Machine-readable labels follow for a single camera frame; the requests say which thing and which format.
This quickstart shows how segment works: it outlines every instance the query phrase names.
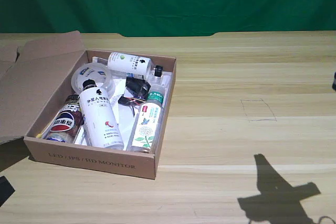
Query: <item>soda can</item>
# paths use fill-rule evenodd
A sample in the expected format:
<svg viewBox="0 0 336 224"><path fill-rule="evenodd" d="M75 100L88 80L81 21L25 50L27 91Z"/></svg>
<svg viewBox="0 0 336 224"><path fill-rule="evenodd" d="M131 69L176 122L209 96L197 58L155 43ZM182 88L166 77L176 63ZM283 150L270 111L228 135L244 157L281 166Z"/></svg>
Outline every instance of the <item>soda can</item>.
<svg viewBox="0 0 336 224"><path fill-rule="evenodd" d="M73 144L82 124L79 95L69 95L45 139Z"/></svg>

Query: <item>bottle cap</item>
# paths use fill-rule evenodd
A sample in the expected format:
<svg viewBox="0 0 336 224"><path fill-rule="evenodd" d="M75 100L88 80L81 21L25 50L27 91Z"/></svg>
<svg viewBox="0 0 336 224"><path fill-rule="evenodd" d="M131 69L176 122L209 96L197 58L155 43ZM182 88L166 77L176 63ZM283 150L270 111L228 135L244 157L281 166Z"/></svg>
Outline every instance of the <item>bottle cap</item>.
<svg viewBox="0 0 336 224"><path fill-rule="evenodd" d="M71 95L69 95L69 96L66 98L65 102L67 102L67 101L71 101L71 100L78 100L78 99L79 99L79 95L77 95L77 94L71 94Z"/></svg>
<svg viewBox="0 0 336 224"><path fill-rule="evenodd" d="M96 82L94 80L88 79L85 82L83 82L83 89L85 90L88 86L94 86L96 87Z"/></svg>
<svg viewBox="0 0 336 224"><path fill-rule="evenodd" d="M163 67L159 66L159 65L156 65L155 68L154 68L154 76L161 77L162 71L163 71Z"/></svg>

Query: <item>cardboard box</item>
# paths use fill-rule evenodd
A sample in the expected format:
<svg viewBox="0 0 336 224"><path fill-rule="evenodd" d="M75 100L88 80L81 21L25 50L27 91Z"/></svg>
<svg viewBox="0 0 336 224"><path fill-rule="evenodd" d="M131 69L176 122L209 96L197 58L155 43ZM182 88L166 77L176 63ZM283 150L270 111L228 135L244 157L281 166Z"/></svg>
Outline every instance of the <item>cardboard box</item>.
<svg viewBox="0 0 336 224"><path fill-rule="evenodd" d="M35 161L154 179L175 83L175 58L139 55L172 72L154 154L35 138L73 93L70 80L76 69L91 62L93 56L107 59L109 54L109 51L85 50L78 31L28 42L17 62L0 79L0 139L24 136Z"/></svg>

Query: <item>green curtain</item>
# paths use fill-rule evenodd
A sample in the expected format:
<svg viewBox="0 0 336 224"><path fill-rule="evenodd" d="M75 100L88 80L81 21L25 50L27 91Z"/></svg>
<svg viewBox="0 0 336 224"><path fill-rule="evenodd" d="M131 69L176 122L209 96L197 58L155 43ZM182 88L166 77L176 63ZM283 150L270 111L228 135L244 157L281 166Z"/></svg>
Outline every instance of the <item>green curtain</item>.
<svg viewBox="0 0 336 224"><path fill-rule="evenodd" d="M0 0L0 33L336 30L335 0Z"/></svg>

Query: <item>clear plastic bottle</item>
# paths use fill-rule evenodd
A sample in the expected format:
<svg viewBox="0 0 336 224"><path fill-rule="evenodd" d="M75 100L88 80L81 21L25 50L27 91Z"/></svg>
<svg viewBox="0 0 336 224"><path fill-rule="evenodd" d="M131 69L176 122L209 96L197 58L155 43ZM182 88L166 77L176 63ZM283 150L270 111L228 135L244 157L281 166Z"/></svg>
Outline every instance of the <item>clear plastic bottle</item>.
<svg viewBox="0 0 336 224"><path fill-rule="evenodd" d="M149 79L151 88L134 122L127 151L153 153L156 147L165 88L161 85L162 68Z"/></svg>

